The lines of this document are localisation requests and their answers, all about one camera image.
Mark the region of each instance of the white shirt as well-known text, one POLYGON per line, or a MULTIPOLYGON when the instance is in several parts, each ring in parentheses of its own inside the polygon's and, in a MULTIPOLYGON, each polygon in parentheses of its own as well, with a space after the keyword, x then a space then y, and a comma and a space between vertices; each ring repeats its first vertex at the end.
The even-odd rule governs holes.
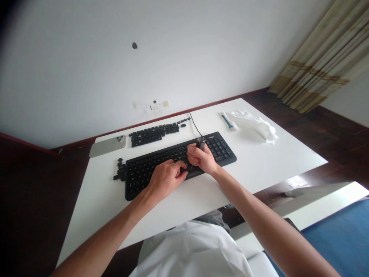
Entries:
POLYGON ((130 277, 247 276, 250 266, 220 226, 189 221, 144 241, 130 277))

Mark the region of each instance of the wooden floor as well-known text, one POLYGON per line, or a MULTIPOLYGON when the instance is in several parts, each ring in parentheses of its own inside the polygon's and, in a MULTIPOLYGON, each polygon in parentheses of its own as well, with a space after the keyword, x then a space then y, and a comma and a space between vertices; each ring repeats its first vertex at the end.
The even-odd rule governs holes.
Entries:
MULTIPOLYGON (((369 188, 369 130, 322 107, 301 115, 276 95, 251 93, 244 99, 323 156, 329 163, 255 195, 270 207, 289 199, 281 193, 301 186, 358 181, 369 188)), ((1 220, 4 264, 9 275, 47 276, 54 269, 88 163, 89 147, 48 163, 25 161, 2 176, 1 220)), ((236 209, 222 208, 230 227, 243 222, 236 209)), ((116 253, 105 276, 128 276, 142 242, 116 253)))

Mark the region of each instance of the forearm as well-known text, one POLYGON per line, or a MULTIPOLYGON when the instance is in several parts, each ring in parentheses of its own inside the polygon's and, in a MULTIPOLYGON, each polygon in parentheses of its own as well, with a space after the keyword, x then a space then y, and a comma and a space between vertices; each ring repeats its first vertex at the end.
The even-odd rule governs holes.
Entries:
POLYGON ((123 211, 78 247, 52 276, 101 276, 133 227, 156 205, 141 192, 123 211))
POLYGON ((290 224, 241 186, 223 168, 212 176, 287 276, 339 276, 290 224))

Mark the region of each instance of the beige curtain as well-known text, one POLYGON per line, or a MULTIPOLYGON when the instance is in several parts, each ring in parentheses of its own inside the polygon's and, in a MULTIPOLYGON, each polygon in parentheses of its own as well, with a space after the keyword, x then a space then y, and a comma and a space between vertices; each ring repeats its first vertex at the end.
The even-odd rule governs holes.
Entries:
POLYGON ((368 66, 369 0, 336 0, 268 92, 307 113, 368 66))

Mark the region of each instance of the power socket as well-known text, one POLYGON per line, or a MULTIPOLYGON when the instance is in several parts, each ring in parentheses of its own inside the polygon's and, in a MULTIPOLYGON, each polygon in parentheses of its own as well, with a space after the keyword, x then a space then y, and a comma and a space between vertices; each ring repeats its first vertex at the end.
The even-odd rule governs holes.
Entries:
POLYGON ((151 104, 150 108, 151 108, 151 110, 157 110, 158 106, 156 104, 151 104))
POLYGON ((163 107, 169 107, 169 100, 163 101, 163 107))

